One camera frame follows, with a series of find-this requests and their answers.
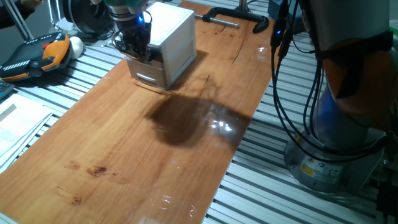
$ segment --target cable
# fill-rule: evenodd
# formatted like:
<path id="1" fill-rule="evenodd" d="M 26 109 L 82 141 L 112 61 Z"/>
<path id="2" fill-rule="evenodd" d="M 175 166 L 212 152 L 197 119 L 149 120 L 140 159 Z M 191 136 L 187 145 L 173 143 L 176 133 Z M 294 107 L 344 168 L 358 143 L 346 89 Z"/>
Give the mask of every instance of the cable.
<path id="1" fill-rule="evenodd" d="M 374 152 L 371 151 L 371 152 L 369 152 L 369 153 L 367 153 L 367 154 L 362 154 L 362 155 L 357 156 L 357 157 L 354 157 L 354 158 L 341 159 L 341 160 L 326 160 L 326 159 L 322 159 L 322 158 L 319 158 L 319 157 L 317 157 L 317 156 L 311 155 L 309 152 L 307 152 L 307 151 L 296 141 L 296 139 L 292 136 L 292 134 L 290 133 L 290 131 L 287 129 L 287 126 L 286 126 L 284 120 L 282 119 L 282 115 L 280 114 L 280 111 L 279 111 L 279 109 L 280 109 L 280 110 L 283 112 L 283 114 L 285 115 L 285 119 L 288 121 L 288 123 L 291 125 L 291 127 L 296 131 L 296 133 L 301 137 L 302 134 L 301 134 L 300 132 L 297 131 L 297 129 L 296 129 L 295 126 L 292 124 L 292 122 L 290 121 L 290 119 L 286 116 L 286 113 L 285 113 L 285 111 L 283 110 L 282 104 L 280 103 L 280 100 L 279 100 L 279 97 L 278 97 L 278 94 L 277 94 L 276 84 L 277 84 L 277 79 L 278 79 L 278 75 L 279 75 L 279 68 L 280 68 L 280 62 L 281 62 L 281 61 L 282 61 L 281 59 L 278 61 L 277 70 L 276 70 L 276 72 L 275 72 L 275 54 L 271 54 L 272 84 L 273 84 L 273 86 L 274 86 L 274 103 L 275 103 L 275 108 L 276 108 L 276 112 L 277 112 L 277 114 L 278 114 L 278 117 L 279 117 L 279 119 L 280 119 L 280 122 L 281 122 L 282 126 L 284 127 L 284 129 L 285 129 L 287 135 L 289 136 L 289 138 L 291 138 L 291 140 L 294 142 L 294 144 L 295 144 L 302 152 L 304 152 L 304 154 L 306 154 L 307 156 L 309 156 L 309 157 L 311 157 L 311 158 L 314 158 L 314 159 L 316 159 L 316 160 L 318 160 L 318 161 L 321 161 L 321 162 L 343 163 L 343 162 L 352 162 L 352 161 L 355 161 L 355 160 L 364 158 L 364 157 L 366 157 L 366 156 L 368 156 L 368 155 L 370 155 L 370 154 L 376 152 L 376 150 L 375 150 Z M 371 147 L 374 147 L 375 145 L 378 144 L 378 142 L 379 142 L 380 140 L 385 139 L 385 138 L 386 138 L 386 136 L 380 137 L 378 140 L 376 140 L 376 141 L 372 144 Z"/>
<path id="2" fill-rule="evenodd" d="M 279 119 L 281 120 L 282 125 L 284 126 L 285 130 L 287 131 L 287 134 L 289 135 L 289 137 L 294 141 L 294 143 L 296 145 L 298 145 L 298 147 L 303 150 L 303 152 L 305 151 L 300 145 L 299 143 L 293 138 L 293 136 L 290 134 L 290 131 L 286 128 L 286 125 L 283 121 L 282 116 L 280 115 L 280 112 L 282 112 L 282 114 L 284 115 L 284 118 L 286 119 L 286 121 L 290 124 L 290 126 L 294 129 L 294 131 L 304 140 L 306 141 L 309 145 L 311 145 L 312 147 L 314 147 L 315 149 L 318 149 L 321 152 L 324 152 L 326 154 L 331 154 L 334 156 L 351 156 L 353 158 L 350 159 L 345 159 L 345 160 L 339 160 L 339 161 L 329 161 L 329 162 L 348 162 L 348 161 L 355 161 L 356 159 L 360 159 L 362 157 L 366 157 L 380 149 L 382 149 L 386 143 L 391 140 L 392 136 L 389 134 L 387 136 L 382 136 L 380 139 L 378 139 L 377 141 L 375 141 L 371 147 L 367 147 L 368 144 L 365 144 L 361 147 L 357 147 L 353 150 L 350 151 L 337 151 L 335 149 L 331 149 L 329 147 L 323 146 L 320 147 L 316 144 L 314 144 L 313 142 L 311 142 L 310 140 L 308 140 L 295 126 L 294 124 L 291 122 L 291 120 L 289 119 L 289 117 L 287 116 L 285 110 L 283 109 L 282 103 L 279 100 L 279 96 L 277 94 L 277 79 L 278 79 L 278 75 L 279 75 L 279 68 L 280 68 L 280 62 L 282 61 L 282 59 L 286 56 L 287 54 L 287 49 L 289 48 L 289 43 L 291 41 L 291 37 L 292 37 L 292 26 L 287 29 L 287 32 L 285 33 L 285 35 L 283 35 L 283 38 L 281 38 L 281 36 L 279 35 L 281 33 L 282 30 L 284 30 L 284 26 L 285 24 L 282 23 L 282 21 L 284 21 L 284 18 L 287 17 L 287 2 L 283 1 L 283 3 L 286 5 L 284 5 L 285 7 L 281 7 L 280 11 L 279 11 L 279 17 L 278 20 L 275 22 L 274 25 L 274 30 L 271 36 L 271 58 L 272 58 L 272 63 L 271 63 L 271 67 L 272 67 L 272 82 L 273 82 L 273 86 L 274 86 L 274 103 L 275 103 L 275 108 L 277 109 L 277 113 L 279 116 Z M 275 52 L 276 52 L 276 48 L 280 45 L 280 43 L 282 42 L 282 45 L 279 49 L 279 62 L 278 62 L 278 67 L 277 70 L 275 72 Z M 320 49 L 318 48 L 318 40 L 317 37 L 313 38 L 313 43 L 315 44 L 315 50 L 317 52 L 320 51 Z"/>
<path id="3" fill-rule="evenodd" d="M 259 0 L 252 0 L 252 1 L 249 1 L 248 3 L 246 3 L 246 4 L 248 5 L 248 4 L 251 4 L 251 3 L 253 3 L 253 2 L 261 2 L 261 1 L 259 1 Z"/>
<path id="4" fill-rule="evenodd" d="M 325 77 L 325 69 L 322 69 L 322 79 L 321 79 L 321 87 L 320 89 L 322 89 L 323 86 L 323 78 Z M 318 133 L 318 109 L 319 109 L 319 101 L 320 101 L 320 97 L 321 97 L 321 93 L 319 92 L 318 94 L 318 103 L 317 103 L 317 111 L 316 111 L 316 117 L 315 117 L 315 131 L 317 133 L 317 137 L 318 137 L 318 141 L 320 142 L 320 138 L 319 138 L 319 133 Z"/>
<path id="5" fill-rule="evenodd" d="M 352 116 L 350 116 L 349 114 L 346 114 L 346 113 L 345 113 L 345 115 L 347 115 L 347 117 L 348 117 L 353 123 L 355 123 L 356 125 L 358 125 L 359 127 L 365 128 L 365 129 L 371 128 L 371 127 L 367 127 L 367 126 L 365 126 L 365 125 L 363 125 L 363 124 L 357 122 L 357 121 L 356 121 Z"/>
<path id="6" fill-rule="evenodd" d="M 311 134 L 314 135 L 315 139 L 318 140 L 318 136 L 315 135 L 315 131 L 313 128 L 313 112 L 315 111 L 315 107 L 317 105 L 317 100 L 318 100 L 318 95 L 320 92 L 320 84 L 321 84 L 321 72 L 322 72 L 322 62 L 320 59 L 317 60 L 317 70 L 315 72 L 315 76 L 317 78 L 317 87 L 315 87 L 315 95 L 312 100 L 312 107 L 311 107 L 311 112 L 310 112 L 310 129 L 311 129 Z"/>
<path id="7" fill-rule="evenodd" d="M 287 20 L 287 22 L 289 23 L 289 26 L 291 26 L 292 29 L 293 29 L 293 23 L 294 23 L 294 20 L 295 20 L 296 12 L 297 12 L 297 7 L 295 7 L 295 9 L 294 9 L 294 12 L 293 12 L 294 15 L 292 16 L 292 22 L 291 22 L 290 20 Z M 308 52 L 305 52 L 305 51 L 301 50 L 301 49 L 297 46 L 296 41 L 294 41 L 294 38 L 293 38 L 293 37 L 292 37 L 292 40 L 293 40 L 294 47 L 295 47 L 299 52 L 301 52 L 301 53 L 303 53 L 303 54 L 314 54 L 314 53 L 315 53 L 314 50 L 310 50 L 310 51 L 308 51 Z"/>
<path id="8" fill-rule="evenodd" d="M 303 53 L 303 54 L 314 54 L 314 53 L 315 53 L 315 50 L 310 50 L 310 51 L 307 51 L 307 52 L 301 50 L 301 49 L 297 46 L 296 41 L 294 41 L 294 38 L 293 38 L 292 40 L 293 40 L 294 47 L 295 47 L 299 52 L 301 52 L 301 53 Z"/>
<path id="9" fill-rule="evenodd" d="M 317 79 L 318 79 L 318 77 L 314 76 L 312 87 L 311 87 L 311 90 L 310 90 L 310 94 L 308 95 L 307 102 L 305 103 L 305 107 L 304 107 L 303 125 L 304 125 L 304 130 L 305 130 L 305 132 L 307 134 L 310 134 L 310 131 L 308 130 L 308 127 L 307 127 L 307 110 L 308 110 L 308 106 L 309 106 L 310 101 L 311 101 L 312 93 L 313 93 L 313 91 L 315 89 L 315 85 L 317 84 Z"/>

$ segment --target white box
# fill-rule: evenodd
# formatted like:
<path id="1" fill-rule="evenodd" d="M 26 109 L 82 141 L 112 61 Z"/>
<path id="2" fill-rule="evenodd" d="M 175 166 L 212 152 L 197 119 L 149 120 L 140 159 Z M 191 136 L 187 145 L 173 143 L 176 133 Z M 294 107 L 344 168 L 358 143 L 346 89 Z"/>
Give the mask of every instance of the white box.
<path id="1" fill-rule="evenodd" d="M 148 11 L 152 15 L 151 51 L 161 58 L 139 62 L 126 56 L 131 76 L 146 84 L 168 89 L 197 56 L 195 16 L 193 10 L 155 2 Z M 144 13 L 147 22 L 149 15 Z"/>

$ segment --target white ball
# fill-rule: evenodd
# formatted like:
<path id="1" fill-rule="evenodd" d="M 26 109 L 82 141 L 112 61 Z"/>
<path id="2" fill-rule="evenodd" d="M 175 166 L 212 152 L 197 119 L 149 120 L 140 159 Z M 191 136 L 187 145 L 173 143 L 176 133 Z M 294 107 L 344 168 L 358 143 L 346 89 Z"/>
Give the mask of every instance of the white ball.
<path id="1" fill-rule="evenodd" d="M 71 37 L 69 41 L 72 44 L 71 59 L 77 59 L 83 52 L 83 41 L 79 37 Z"/>

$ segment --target metal frame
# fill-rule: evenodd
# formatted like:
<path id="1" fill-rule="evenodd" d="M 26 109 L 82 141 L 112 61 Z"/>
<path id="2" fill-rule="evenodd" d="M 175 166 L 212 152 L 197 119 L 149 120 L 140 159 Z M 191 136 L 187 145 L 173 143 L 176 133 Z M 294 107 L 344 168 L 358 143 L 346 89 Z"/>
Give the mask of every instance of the metal frame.
<path id="1" fill-rule="evenodd" d="M 33 35 L 30 32 L 29 28 L 26 26 L 24 18 L 22 18 L 21 14 L 18 11 L 17 6 L 15 3 L 11 0 L 1 0 L 4 7 L 7 9 L 8 14 L 11 16 L 12 20 L 15 23 L 15 26 L 17 27 L 21 37 L 24 39 L 24 41 L 28 42 L 30 40 L 33 40 Z"/>

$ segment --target wood grain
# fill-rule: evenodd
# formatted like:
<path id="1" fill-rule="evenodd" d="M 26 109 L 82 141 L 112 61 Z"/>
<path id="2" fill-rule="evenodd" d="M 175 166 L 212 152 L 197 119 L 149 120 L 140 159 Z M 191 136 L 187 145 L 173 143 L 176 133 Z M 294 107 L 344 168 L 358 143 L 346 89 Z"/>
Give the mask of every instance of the wood grain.
<path id="1" fill-rule="evenodd" d="M 271 28 L 254 35 L 255 23 L 220 18 L 241 28 L 196 21 L 198 58 L 172 91 L 117 64 L 0 175 L 0 212 L 18 223 L 200 223 L 271 78 Z"/>

